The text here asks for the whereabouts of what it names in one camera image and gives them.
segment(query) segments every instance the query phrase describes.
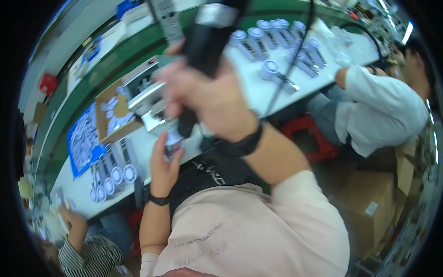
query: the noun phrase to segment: pink t-shirt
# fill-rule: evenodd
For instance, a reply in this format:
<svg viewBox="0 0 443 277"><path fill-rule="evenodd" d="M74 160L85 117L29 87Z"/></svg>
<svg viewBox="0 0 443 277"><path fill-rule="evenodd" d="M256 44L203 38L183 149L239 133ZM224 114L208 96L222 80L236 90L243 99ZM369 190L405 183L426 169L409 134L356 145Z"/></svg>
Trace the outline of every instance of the pink t-shirt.
<svg viewBox="0 0 443 277"><path fill-rule="evenodd" d="M302 171L272 192L252 184L196 193L175 211L160 255L142 256L140 276L187 267L219 277L342 277L349 240L314 174Z"/></svg>

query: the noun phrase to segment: black watch strap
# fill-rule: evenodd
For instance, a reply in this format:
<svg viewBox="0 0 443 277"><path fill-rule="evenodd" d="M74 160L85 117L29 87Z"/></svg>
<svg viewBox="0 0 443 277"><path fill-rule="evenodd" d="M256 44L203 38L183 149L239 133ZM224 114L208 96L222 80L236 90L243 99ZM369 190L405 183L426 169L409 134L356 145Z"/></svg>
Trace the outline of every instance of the black watch strap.
<svg viewBox="0 0 443 277"><path fill-rule="evenodd" d="M149 193L148 201L152 201L159 206L164 206L169 204L169 195L167 197L155 197L151 193Z"/></svg>
<svg viewBox="0 0 443 277"><path fill-rule="evenodd" d="M241 141L236 143L229 143L225 140L220 140L215 144L215 148L224 156L229 157L244 157L249 156L254 153L257 148L258 142L261 139L263 133L263 124L261 121L258 122L257 130L246 136Z"/></svg>
<svg viewBox="0 0 443 277"><path fill-rule="evenodd" d="M374 75L377 75L377 70L375 69L375 67L373 65L370 65L369 67L374 71Z"/></svg>

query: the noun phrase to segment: white shirt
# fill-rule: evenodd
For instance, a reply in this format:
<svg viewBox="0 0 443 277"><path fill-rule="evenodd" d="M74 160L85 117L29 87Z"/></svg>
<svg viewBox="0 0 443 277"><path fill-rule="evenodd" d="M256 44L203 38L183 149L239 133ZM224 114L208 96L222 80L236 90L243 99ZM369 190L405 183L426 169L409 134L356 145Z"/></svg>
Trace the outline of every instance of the white shirt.
<svg viewBox="0 0 443 277"><path fill-rule="evenodd" d="M420 96L395 78L375 76L355 65L348 68L345 88L357 103L338 104L335 131L342 143L346 143L349 133L352 148L363 157L378 148L409 141L423 130L429 118Z"/></svg>
<svg viewBox="0 0 443 277"><path fill-rule="evenodd" d="M142 256L140 276L183 267L219 277L345 276L348 233L312 172L283 181L272 198L256 188L216 187L189 197L174 213L166 248Z"/></svg>

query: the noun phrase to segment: black cable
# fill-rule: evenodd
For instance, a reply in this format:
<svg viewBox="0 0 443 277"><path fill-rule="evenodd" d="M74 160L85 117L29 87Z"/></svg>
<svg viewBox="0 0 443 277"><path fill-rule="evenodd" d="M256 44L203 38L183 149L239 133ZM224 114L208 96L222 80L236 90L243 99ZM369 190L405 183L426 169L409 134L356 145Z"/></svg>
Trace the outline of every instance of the black cable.
<svg viewBox="0 0 443 277"><path fill-rule="evenodd" d="M308 31L311 28L313 20L314 20L314 0L311 0L310 10L309 10L309 17L308 17L308 20L307 20L306 32L305 32L305 35L303 36L302 42L300 43L300 46L299 46L299 48L297 50L297 53L294 55L294 58L292 59L292 62L289 65L288 70L286 71L286 76L289 76L289 74L291 73L292 69L294 68L295 62L296 62L296 60L297 60L297 58L299 56L300 50L302 49L302 45L304 43L304 40L306 39ZM268 108L266 109L266 112L264 113L265 117L269 116L269 113L274 108L275 102L277 101L278 97L280 96L280 91L282 90L283 86L284 86L284 82L281 82L279 84L279 86L277 87L277 90L274 92L274 95L272 96L271 102L269 103Z"/></svg>
<svg viewBox="0 0 443 277"><path fill-rule="evenodd" d="M378 61L381 61L381 60L384 59L383 56L381 55L380 46L378 45L378 43L377 43L377 41L375 40L374 36L368 31L368 29L366 29L365 27L363 27L363 26L361 26L360 24L355 23L355 22L346 22L346 23L344 23L344 24L340 27L340 29L344 29L344 28L346 28L346 27L357 27L357 28L361 29L362 31L364 31L366 34L368 34L368 36L374 41L375 46L377 46Z"/></svg>

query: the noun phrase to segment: black power tool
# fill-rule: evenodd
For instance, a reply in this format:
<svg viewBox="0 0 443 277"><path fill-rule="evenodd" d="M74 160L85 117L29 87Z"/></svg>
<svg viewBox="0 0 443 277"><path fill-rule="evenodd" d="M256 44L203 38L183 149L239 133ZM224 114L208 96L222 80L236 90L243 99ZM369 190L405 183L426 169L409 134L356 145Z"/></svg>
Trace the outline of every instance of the black power tool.
<svg viewBox="0 0 443 277"><path fill-rule="evenodd" d="M249 0L220 0L209 1L199 8L182 47L189 66L214 78L223 49L245 15L248 4ZM178 133L189 138L197 122L195 113L184 108L179 117Z"/></svg>

